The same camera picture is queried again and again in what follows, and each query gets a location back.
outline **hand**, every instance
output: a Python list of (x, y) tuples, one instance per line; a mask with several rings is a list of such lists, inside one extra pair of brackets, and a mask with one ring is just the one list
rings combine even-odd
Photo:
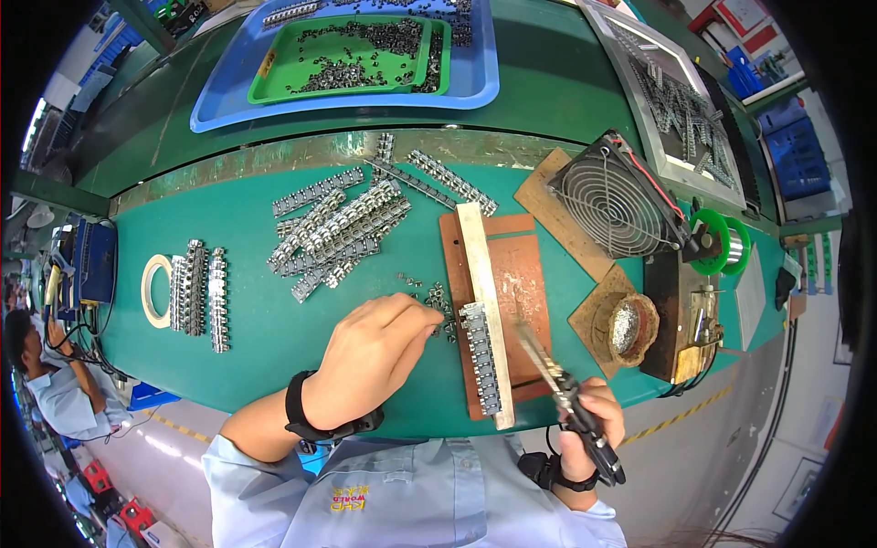
[(49, 321), (46, 323), (46, 330), (48, 331), (47, 335), (50, 346), (56, 347), (61, 345), (61, 341), (63, 340), (64, 344), (57, 348), (58, 352), (68, 357), (73, 355), (73, 345), (70, 344), (70, 339), (64, 340), (67, 334), (61, 326), (54, 321), (54, 318), (49, 317)]
[[(615, 395), (606, 386), (606, 381), (597, 377), (586, 379), (581, 384), (579, 402), (583, 408), (597, 416), (609, 445), (616, 449), (624, 439), (624, 416)], [(596, 470), (596, 466), (585, 453), (585, 445), (575, 432), (560, 433), (560, 466), (564, 477), (570, 481), (585, 481)]]
[(396, 293), (367, 301), (335, 326), (319, 371), (302, 385), (311, 426), (333, 430), (377, 409), (405, 381), (445, 317)]

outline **yellow floor line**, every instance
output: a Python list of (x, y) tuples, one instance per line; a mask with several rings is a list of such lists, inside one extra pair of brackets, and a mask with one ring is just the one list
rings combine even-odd
[(663, 423), (658, 424), (656, 426), (653, 426), (652, 428), (647, 428), (641, 432), (638, 432), (638, 433), (634, 434), (633, 436), (628, 436), (627, 438), (625, 438), (621, 441), (621, 444), (619, 445), (619, 447), (621, 445), (629, 444), (631, 441), (634, 441), (636, 439), (642, 439), (642, 438), (645, 438), (646, 436), (650, 436), (650, 435), (654, 434), (655, 432), (659, 431), (660, 429), (669, 426), (670, 424), (677, 423), (687, 416), (694, 415), (694, 413), (696, 413), (697, 411), (700, 411), (701, 409), (705, 408), (706, 406), (710, 405), (711, 403), (718, 401), (723, 396), (728, 395), (731, 392), (732, 388), (734, 388), (734, 385), (731, 384), (725, 390), (722, 390), (718, 394), (712, 396), (711, 398), (709, 398), (709, 400), (698, 403), (697, 405), (695, 405), (693, 408), (689, 409), (688, 411), (686, 411), (684, 413), (680, 413), (679, 415), (674, 416), (673, 418), (667, 419)]
[(158, 421), (158, 422), (164, 424), (165, 426), (170, 426), (174, 430), (180, 432), (181, 434), (185, 434), (186, 436), (189, 436), (190, 438), (194, 438), (194, 439), (197, 439), (199, 441), (206, 442), (206, 443), (210, 443), (211, 441), (213, 441), (213, 437), (204, 436), (204, 434), (199, 434), (198, 432), (191, 430), (189, 428), (186, 428), (185, 426), (180, 426), (179, 424), (174, 424), (171, 421), (167, 420), (165, 417), (152, 413), (152, 411), (150, 411), (149, 409), (143, 409), (140, 412), (143, 413), (144, 415), (152, 414), (154, 421)]
[[(622, 440), (619, 447), (621, 445), (627, 445), (634, 440), (642, 439), (642, 438), (645, 438), (646, 436), (651, 436), (655, 432), (661, 430), (662, 428), (669, 426), (670, 424), (678, 423), (683, 418), (694, 415), (694, 413), (696, 413), (697, 411), (700, 411), (701, 409), (707, 407), (711, 403), (717, 402), (722, 397), (728, 395), (731, 392), (732, 388), (734, 388), (734, 385), (731, 384), (727, 388), (725, 388), (724, 390), (719, 392), (718, 394), (709, 398), (709, 400), (705, 400), (703, 402), (698, 403), (697, 405), (695, 405), (693, 408), (689, 409), (688, 411), (686, 411), (684, 413), (680, 413), (679, 415), (674, 416), (673, 418), (669, 418), (666, 421), (664, 421), (663, 423), (657, 424), (657, 425), (653, 426), (652, 428), (647, 428), (647, 429), (645, 429), (641, 432), (638, 432), (632, 436), (628, 436), (627, 438)], [(143, 409), (140, 412), (145, 414), (145, 415), (149, 415), (151, 413), (151, 411), (149, 409)], [(157, 414), (153, 413), (152, 417), (153, 417), (153, 420), (158, 421), (159, 423), (162, 423), (165, 426), (169, 426), (170, 428), (173, 428), (174, 430), (180, 432), (181, 434), (185, 434), (186, 436), (189, 436), (190, 438), (194, 438), (194, 439), (203, 441), (205, 443), (210, 443), (211, 441), (213, 441), (212, 436), (204, 436), (204, 434), (199, 434), (198, 432), (193, 431), (189, 428), (186, 428), (185, 426), (180, 426), (179, 424), (174, 424), (173, 422), (169, 421), (168, 419), (166, 419), (165, 417), (163, 417), (161, 415), (157, 415)]]

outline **cooling fan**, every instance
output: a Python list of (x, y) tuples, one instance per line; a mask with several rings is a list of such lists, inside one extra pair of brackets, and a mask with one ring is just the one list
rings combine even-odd
[(566, 164), (549, 182), (552, 194), (612, 259), (694, 246), (674, 197), (637, 160), (616, 130)]

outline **factory floor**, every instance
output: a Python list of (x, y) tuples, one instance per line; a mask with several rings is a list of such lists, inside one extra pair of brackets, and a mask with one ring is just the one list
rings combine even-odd
[[(756, 454), (785, 345), (781, 334), (681, 397), (625, 410), (627, 436), (636, 437), (618, 449), (627, 483), (598, 492), (617, 510), (630, 546), (660, 544), (679, 531), (709, 530), (717, 523)], [(121, 439), (86, 445), (123, 495), (137, 496), (194, 548), (213, 546), (201, 455), (227, 417), (173, 402), (136, 413)], [(556, 428), (551, 435), (557, 446)], [(521, 438), (528, 451), (547, 451), (545, 429), (522, 432)]]

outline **cork mat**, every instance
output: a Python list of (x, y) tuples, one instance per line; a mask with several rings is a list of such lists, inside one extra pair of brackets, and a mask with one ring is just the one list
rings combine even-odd
[[(484, 232), (488, 237), (488, 252), (496, 284), (496, 300), (503, 320), (512, 397), (515, 402), (525, 402), (551, 393), (548, 385), (542, 381), (542, 375), (518, 342), (513, 324), (516, 313), (519, 313), (530, 324), (539, 342), (548, 352), (551, 351), (551, 328), (548, 323), (548, 305), (545, 302), (545, 281), (542, 277), (538, 241), (535, 234), (493, 239), (490, 237), (534, 231), (536, 225), (533, 217), (527, 214), (484, 217), (482, 221)], [(442, 215), (438, 218), (438, 226), (441, 229), (442, 246), (445, 249), (451, 303), (454, 315), (457, 316), (457, 339), (460, 342), (460, 359), (463, 363), (469, 417), (474, 421), (482, 420), (487, 417), (481, 414), (472, 357), (457, 312), (464, 304), (473, 302), (474, 297), (466, 256), (460, 246), (460, 228), (456, 214)]]
[(591, 291), (590, 295), (582, 301), (579, 308), (575, 309), (570, 317), (567, 318), (569, 325), (573, 328), (575, 334), (579, 336), (588, 352), (591, 352), (591, 356), (594, 357), (594, 360), (607, 379), (614, 377), (623, 364), (618, 360), (607, 359), (607, 357), (596, 350), (597, 343), (593, 339), (594, 316), (603, 300), (610, 293), (630, 295), (636, 292), (637, 290), (633, 287), (631, 281), (627, 279), (627, 274), (624, 273), (624, 270), (619, 265), (615, 265), (609, 270), (606, 277), (597, 284), (597, 287)]
[(567, 153), (555, 148), (536, 166), (526, 181), (521, 183), (515, 193), (515, 200), (554, 236), (594, 281), (600, 283), (615, 261), (581, 229), (567, 208), (545, 189), (554, 174), (570, 160)]

